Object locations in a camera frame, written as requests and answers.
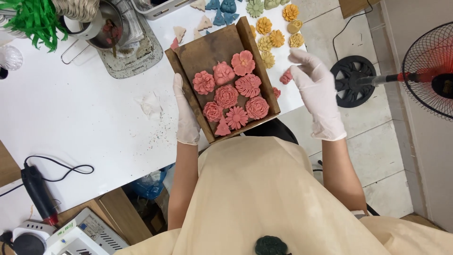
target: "wooden box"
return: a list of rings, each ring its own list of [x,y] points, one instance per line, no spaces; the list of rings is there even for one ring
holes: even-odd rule
[[[249,122],[245,127],[238,130],[231,130],[231,134],[229,135],[218,136],[214,134],[218,123],[208,122],[203,116],[203,109],[207,102],[214,101],[215,90],[219,86],[216,85],[214,91],[210,92],[208,95],[200,95],[193,89],[192,80],[196,73],[204,70],[209,74],[213,74],[212,67],[218,62],[226,61],[227,64],[231,66],[233,55],[240,53],[243,50],[248,50],[253,55],[253,59],[255,60],[253,74],[261,79],[260,94],[269,104],[269,112],[266,117],[259,120],[249,118]],[[280,113],[277,99],[274,96],[274,91],[270,84],[269,77],[267,76],[266,68],[261,60],[260,51],[256,46],[255,39],[253,38],[246,17],[241,17],[236,25],[229,25],[218,31],[207,34],[197,40],[176,48],[174,51],[168,49],[165,51],[165,54],[167,55],[174,72],[181,74],[183,78],[184,94],[209,143],[223,141],[236,136],[276,117]],[[236,77],[228,82],[228,84],[233,84],[234,86],[234,82],[238,78],[239,76],[236,75]],[[237,105],[244,108],[244,105],[248,100],[248,98],[239,94]],[[223,111],[224,116],[228,111],[229,109]]]

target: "white latex glove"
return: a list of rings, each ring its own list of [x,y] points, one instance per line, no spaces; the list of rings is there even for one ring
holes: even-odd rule
[[[312,137],[336,141],[346,137],[337,106],[335,78],[319,58],[301,49],[291,49],[288,59],[300,96],[313,116]]]
[[[183,92],[183,78],[180,74],[175,74],[173,78],[173,91],[178,104],[179,118],[176,139],[178,142],[197,145],[200,140],[200,125],[198,124],[192,108]]]

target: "stainless steel pot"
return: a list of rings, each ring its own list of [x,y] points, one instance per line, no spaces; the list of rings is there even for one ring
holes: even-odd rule
[[[121,13],[118,8],[111,2],[109,1],[106,1],[106,0],[100,0],[99,1],[99,10],[101,12],[101,15],[102,15],[102,23],[105,24],[107,19],[110,19],[114,24],[115,26],[119,29],[120,27],[122,28],[122,32],[121,32],[121,35],[120,35],[120,38],[118,40],[115,40],[115,46],[116,48],[120,48],[121,46],[123,46],[123,44],[127,41],[128,39],[128,36],[129,36],[129,23],[127,22],[127,20],[124,18],[123,14],[127,11],[134,11],[132,8],[129,8],[124,11],[123,13]],[[85,28],[87,28],[88,26],[90,25],[90,23],[80,23],[80,28],[82,30],[84,30]],[[72,63],[78,56],[80,56],[88,47],[90,46],[93,46],[94,48],[96,49],[99,49],[99,50],[106,50],[106,49],[110,49],[113,47],[113,42],[110,44],[108,43],[107,41],[107,38],[110,38],[109,36],[109,33],[104,33],[102,31],[102,27],[100,28],[100,30],[98,31],[97,35],[89,40],[87,40],[88,42],[88,46],[86,48],[84,48],[75,58],[73,58],[71,61],[69,62],[65,62],[63,60],[63,56],[66,54],[66,52],[72,48],[72,46],[74,46],[78,41],[79,39],[77,39],[65,52],[63,52],[63,54],[61,55],[61,61],[65,64],[70,64]]]

